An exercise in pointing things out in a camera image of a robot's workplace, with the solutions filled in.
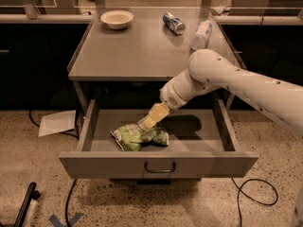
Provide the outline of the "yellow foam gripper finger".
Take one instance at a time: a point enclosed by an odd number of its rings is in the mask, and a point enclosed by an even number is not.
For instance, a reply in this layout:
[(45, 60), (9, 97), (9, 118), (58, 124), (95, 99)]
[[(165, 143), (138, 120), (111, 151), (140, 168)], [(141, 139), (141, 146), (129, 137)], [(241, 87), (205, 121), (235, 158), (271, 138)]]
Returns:
[(148, 114), (138, 121), (141, 129), (148, 130), (154, 127), (158, 122), (169, 114), (169, 107), (164, 103), (155, 103)]

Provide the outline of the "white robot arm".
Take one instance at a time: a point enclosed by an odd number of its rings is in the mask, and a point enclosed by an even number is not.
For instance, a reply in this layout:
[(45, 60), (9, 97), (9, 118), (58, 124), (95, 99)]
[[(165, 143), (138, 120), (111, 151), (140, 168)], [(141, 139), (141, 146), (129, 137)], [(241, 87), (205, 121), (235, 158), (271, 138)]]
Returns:
[(192, 53), (187, 68), (163, 86), (160, 101), (138, 124), (144, 130), (150, 129), (171, 110), (219, 88), (237, 96), (297, 137), (303, 137), (301, 86), (241, 69), (210, 49)]

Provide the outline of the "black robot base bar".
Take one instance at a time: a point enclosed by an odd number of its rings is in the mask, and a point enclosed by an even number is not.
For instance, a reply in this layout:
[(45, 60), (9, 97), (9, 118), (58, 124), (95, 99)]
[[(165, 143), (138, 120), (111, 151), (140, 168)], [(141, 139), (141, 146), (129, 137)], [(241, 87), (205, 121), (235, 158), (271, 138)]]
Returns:
[(41, 193), (36, 189), (36, 187), (37, 184), (35, 182), (29, 184), (13, 227), (23, 227), (30, 203), (38, 200), (41, 197)]

